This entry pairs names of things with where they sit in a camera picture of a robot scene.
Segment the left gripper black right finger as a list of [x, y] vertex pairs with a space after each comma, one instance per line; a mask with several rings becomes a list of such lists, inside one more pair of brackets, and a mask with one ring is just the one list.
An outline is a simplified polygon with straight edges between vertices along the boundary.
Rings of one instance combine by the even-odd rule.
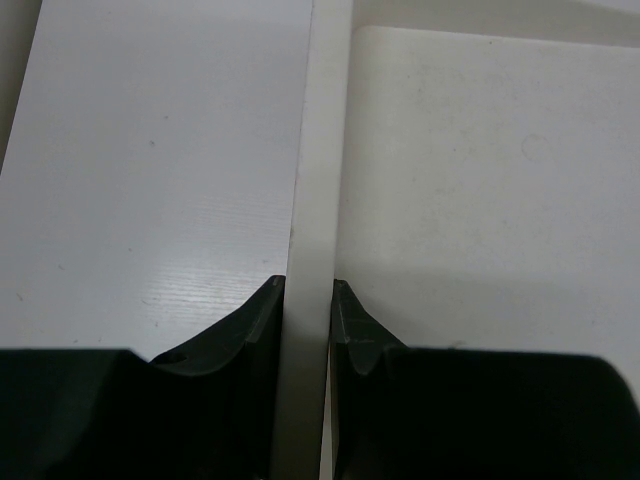
[[403, 344], [338, 280], [337, 479], [635, 479], [639, 410], [592, 356]]

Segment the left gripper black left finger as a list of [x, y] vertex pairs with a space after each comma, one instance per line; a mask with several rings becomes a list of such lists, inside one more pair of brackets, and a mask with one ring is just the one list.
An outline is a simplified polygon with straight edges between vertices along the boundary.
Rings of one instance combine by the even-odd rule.
[[261, 479], [269, 471], [285, 280], [158, 355], [1, 353], [5, 479]]

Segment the white drawer cabinet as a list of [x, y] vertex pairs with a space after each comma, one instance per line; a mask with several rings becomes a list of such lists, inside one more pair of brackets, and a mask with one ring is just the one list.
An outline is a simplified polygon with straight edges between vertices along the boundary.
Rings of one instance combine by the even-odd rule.
[[312, 5], [271, 475], [334, 477], [331, 303], [410, 347], [584, 355], [639, 410], [639, 11]]

